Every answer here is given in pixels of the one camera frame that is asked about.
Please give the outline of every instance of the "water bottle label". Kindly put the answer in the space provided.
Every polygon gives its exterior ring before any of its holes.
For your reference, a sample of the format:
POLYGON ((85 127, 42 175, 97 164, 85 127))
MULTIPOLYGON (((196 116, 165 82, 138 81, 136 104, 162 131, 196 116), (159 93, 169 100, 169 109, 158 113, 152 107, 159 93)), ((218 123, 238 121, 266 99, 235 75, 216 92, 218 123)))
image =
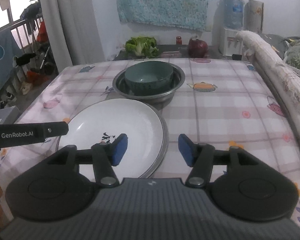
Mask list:
POLYGON ((232 7, 232 10, 234 12, 243 12, 243 7, 241 4, 234 4, 233 7, 232 7))

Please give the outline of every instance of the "green bowl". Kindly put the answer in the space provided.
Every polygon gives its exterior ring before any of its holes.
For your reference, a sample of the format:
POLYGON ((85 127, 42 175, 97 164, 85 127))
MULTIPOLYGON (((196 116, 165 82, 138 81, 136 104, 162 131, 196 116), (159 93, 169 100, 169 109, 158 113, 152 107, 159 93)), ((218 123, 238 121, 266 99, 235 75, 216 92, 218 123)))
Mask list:
POLYGON ((124 73, 128 87, 136 96, 151 96, 170 89, 173 66, 162 61, 144 61, 124 73))

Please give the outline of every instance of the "white plate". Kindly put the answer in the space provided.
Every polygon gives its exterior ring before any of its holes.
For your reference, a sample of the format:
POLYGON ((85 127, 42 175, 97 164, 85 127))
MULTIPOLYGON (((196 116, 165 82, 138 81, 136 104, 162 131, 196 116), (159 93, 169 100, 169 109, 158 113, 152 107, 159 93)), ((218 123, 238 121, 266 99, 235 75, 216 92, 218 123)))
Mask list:
MULTIPOLYGON (((128 148, 120 164, 113 169, 120 182, 123 178, 139 178, 153 166, 159 154, 165 155, 163 123, 153 108, 139 101, 125 98, 105 100, 77 114, 69 122, 68 134, 60 137, 57 148, 74 144, 78 150, 90 149, 101 142, 103 133, 116 138, 125 133, 128 148)), ((95 181, 92 165, 81 164, 79 172, 95 181)))

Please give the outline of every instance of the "curtain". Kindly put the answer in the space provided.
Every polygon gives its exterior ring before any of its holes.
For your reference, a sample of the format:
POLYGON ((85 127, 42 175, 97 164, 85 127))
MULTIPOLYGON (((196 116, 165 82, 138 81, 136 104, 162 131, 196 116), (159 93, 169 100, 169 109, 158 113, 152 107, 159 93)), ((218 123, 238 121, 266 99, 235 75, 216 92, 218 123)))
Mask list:
POLYGON ((92 0, 40 0, 51 49, 61 72, 105 60, 92 0))

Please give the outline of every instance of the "white wall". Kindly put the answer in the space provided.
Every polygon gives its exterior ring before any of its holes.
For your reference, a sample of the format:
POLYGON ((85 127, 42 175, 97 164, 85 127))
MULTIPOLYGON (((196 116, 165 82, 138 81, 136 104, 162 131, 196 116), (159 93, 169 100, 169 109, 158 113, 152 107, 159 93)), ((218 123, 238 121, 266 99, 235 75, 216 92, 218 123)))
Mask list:
MULTIPOLYGON (((300 36, 300 0, 259 0, 265 3, 263 33, 281 36, 300 36)), ((181 36, 184 44, 194 34, 208 44, 217 44, 219 28, 222 24, 222 10, 219 0, 209 1, 206 30, 196 32, 180 28, 159 27, 145 24, 123 23, 119 21, 116 0, 92 0, 99 36, 105 58, 110 60, 131 36, 151 35, 159 44, 175 44, 176 36, 181 36)))

